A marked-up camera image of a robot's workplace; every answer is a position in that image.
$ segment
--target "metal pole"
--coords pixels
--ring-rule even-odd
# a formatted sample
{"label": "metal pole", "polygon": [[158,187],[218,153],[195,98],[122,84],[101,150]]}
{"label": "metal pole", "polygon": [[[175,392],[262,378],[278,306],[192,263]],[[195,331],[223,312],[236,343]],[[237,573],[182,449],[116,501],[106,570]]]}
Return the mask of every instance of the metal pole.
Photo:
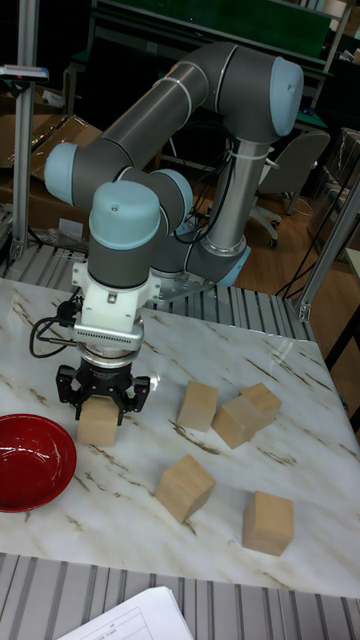
{"label": "metal pole", "polygon": [[356,178],[348,198],[343,206],[338,220],[320,253],[315,267],[312,270],[306,285],[294,302],[296,315],[302,322],[308,322],[311,304],[314,300],[322,281],[335,260],[341,245],[346,239],[351,226],[360,210],[360,175]]}
{"label": "metal pole", "polygon": [[[332,63],[332,61],[334,59],[334,55],[335,55],[335,53],[337,51],[337,47],[338,47],[338,44],[340,42],[341,36],[342,36],[342,34],[344,32],[344,29],[346,27],[347,21],[349,19],[350,12],[351,12],[351,5],[346,5],[345,11],[344,11],[344,13],[342,15],[342,18],[340,20],[340,24],[338,26],[338,29],[337,29],[336,33],[335,33],[334,41],[333,41],[333,43],[331,45],[331,49],[329,51],[329,55],[327,57],[326,64],[324,66],[324,73],[328,73],[328,71],[330,69],[330,66],[331,66],[331,63]],[[314,97],[313,97],[312,102],[311,102],[311,108],[312,109],[314,109],[316,107],[316,103],[317,103],[317,101],[318,101],[318,99],[320,97],[320,93],[322,91],[322,88],[323,88],[324,84],[325,84],[325,80],[321,80],[320,83],[318,84],[318,87],[317,87],[317,89],[315,91]]]}
{"label": "metal pole", "polygon": [[207,238],[208,243],[214,248],[224,251],[238,246],[244,233],[268,151],[268,143],[242,141],[235,154],[235,167],[230,161],[222,173],[216,191],[211,220],[217,215],[219,206],[221,206],[221,214]]}
{"label": "metal pole", "polygon": [[[36,65],[39,0],[20,0],[18,65]],[[19,260],[27,245],[30,155],[34,110],[34,84],[16,100],[13,190],[13,242],[10,256]]]}

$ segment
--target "marble table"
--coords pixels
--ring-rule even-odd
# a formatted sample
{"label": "marble table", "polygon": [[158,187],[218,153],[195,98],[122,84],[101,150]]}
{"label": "marble table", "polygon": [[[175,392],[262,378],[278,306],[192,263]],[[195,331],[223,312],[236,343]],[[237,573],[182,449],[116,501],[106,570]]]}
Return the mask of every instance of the marble table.
{"label": "marble table", "polygon": [[[68,294],[0,280],[0,413],[51,418],[75,436],[74,410],[58,401],[59,364],[28,351],[32,324]],[[0,551],[198,579],[360,596],[360,449],[315,343],[144,311],[134,365],[150,375],[142,413],[113,448],[77,445],[67,489],[45,507],[0,514]],[[264,382],[283,402],[275,422],[232,451],[213,431],[175,419],[189,379],[219,388],[219,403]],[[184,525],[156,500],[165,468],[191,453],[217,480]],[[294,501],[295,539],[280,558],[241,546],[255,491]]]}

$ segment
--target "workbench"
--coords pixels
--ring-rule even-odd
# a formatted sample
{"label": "workbench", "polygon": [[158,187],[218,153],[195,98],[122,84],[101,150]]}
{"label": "workbench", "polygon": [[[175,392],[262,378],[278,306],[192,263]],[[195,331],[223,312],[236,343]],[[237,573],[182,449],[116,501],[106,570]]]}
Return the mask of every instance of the workbench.
{"label": "workbench", "polygon": [[[39,255],[35,248],[29,262]],[[56,267],[54,257],[38,279],[59,286],[71,255],[60,252]],[[31,270],[17,267],[13,276],[26,280]],[[234,297],[218,287],[218,316],[226,293],[238,324],[242,311],[249,317],[249,292]],[[43,362],[27,351],[32,323],[68,294],[1,280],[0,296],[1,412],[44,415],[74,436],[74,411],[58,402],[55,373],[60,363],[76,366],[76,350]],[[264,310],[264,299],[257,302]],[[205,307],[202,299],[201,313]],[[273,637],[298,638],[299,625],[302,638],[326,637],[324,629],[357,637],[359,447],[317,345],[305,333],[283,338],[169,310],[144,311],[134,373],[150,375],[152,392],[143,412],[124,421],[115,447],[77,445],[75,477],[61,496],[30,514],[0,515],[0,549],[8,554],[0,563],[0,636],[56,638],[149,585],[167,584],[199,640],[262,640],[269,628]],[[218,386],[220,403],[262,381],[283,406],[273,425],[232,451],[213,430],[176,427],[190,378]],[[153,493],[163,470],[186,453],[217,485],[181,526]],[[256,489],[294,500],[295,540],[281,558],[241,546],[242,513]]]}

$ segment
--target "wooden block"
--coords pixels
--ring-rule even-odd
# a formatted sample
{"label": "wooden block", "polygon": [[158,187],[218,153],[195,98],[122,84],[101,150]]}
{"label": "wooden block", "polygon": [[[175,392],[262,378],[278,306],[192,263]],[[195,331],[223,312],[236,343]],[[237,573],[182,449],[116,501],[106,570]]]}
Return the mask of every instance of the wooden block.
{"label": "wooden block", "polygon": [[112,447],[119,419],[119,407],[108,396],[91,396],[81,408],[76,440],[82,444]]}
{"label": "wooden block", "polygon": [[188,429],[207,431],[216,413],[217,396],[215,387],[189,380],[177,424]]}
{"label": "wooden block", "polygon": [[250,400],[250,402],[256,407],[263,416],[264,426],[271,424],[279,411],[282,402],[279,398],[270,391],[265,385],[260,382],[253,387],[248,387],[240,391],[240,394]]}
{"label": "wooden block", "polygon": [[292,500],[256,491],[244,512],[243,547],[280,556],[293,538]]}
{"label": "wooden block", "polygon": [[187,455],[164,471],[156,497],[180,523],[208,500],[216,480]]}
{"label": "wooden block", "polygon": [[280,406],[279,398],[265,385],[256,384],[223,404],[212,426],[229,447],[235,449],[271,424]]}

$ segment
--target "office chair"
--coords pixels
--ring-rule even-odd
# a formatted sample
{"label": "office chair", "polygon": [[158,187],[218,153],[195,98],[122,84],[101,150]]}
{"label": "office chair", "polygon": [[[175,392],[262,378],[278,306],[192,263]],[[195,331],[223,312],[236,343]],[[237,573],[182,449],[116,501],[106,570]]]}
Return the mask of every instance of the office chair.
{"label": "office chair", "polygon": [[292,193],[293,196],[286,212],[290,216],[311,169],[317,166],[317,159],[323,153],[329,140],[329,134],[324,131],[303,133],[288,144],[275,162],[266,159],[250,217],[258,220],[267,229],[271,236],[270,247],[277,245],[276,228],[281,222],[281,217],[268,209],[259,207],[257,205],[259,195],[263,193]]}

